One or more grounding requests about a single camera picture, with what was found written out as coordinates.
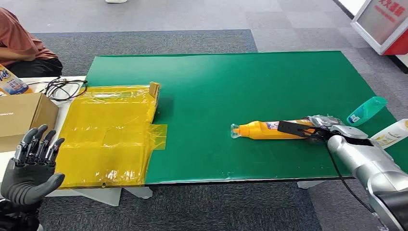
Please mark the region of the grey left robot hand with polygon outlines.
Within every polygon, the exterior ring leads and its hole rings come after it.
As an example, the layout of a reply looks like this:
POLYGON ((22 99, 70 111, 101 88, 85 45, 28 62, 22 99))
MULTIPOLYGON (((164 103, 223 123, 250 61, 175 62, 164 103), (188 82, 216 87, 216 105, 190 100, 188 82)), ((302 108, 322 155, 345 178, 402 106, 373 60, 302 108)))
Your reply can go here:
POLYGON ((65 174, 56 173, 56 158, 64 138, 52 143, 56 131, 48 125, 30 129, 16 147, 1 183, 1 195, 17 205, 33 205, 58 189, 65 174))

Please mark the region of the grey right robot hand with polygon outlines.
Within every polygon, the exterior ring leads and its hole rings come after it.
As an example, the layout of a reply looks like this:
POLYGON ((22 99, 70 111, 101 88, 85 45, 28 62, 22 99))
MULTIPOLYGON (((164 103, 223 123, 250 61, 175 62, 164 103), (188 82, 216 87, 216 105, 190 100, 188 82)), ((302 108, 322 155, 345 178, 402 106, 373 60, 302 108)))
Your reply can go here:
POLYGON ((337 130, 338 126, 344 126, 344 123, 330 115, 313 115, 308 116, 307 119, 312 123, 314 128, 321 128, 333 132, 337 130))

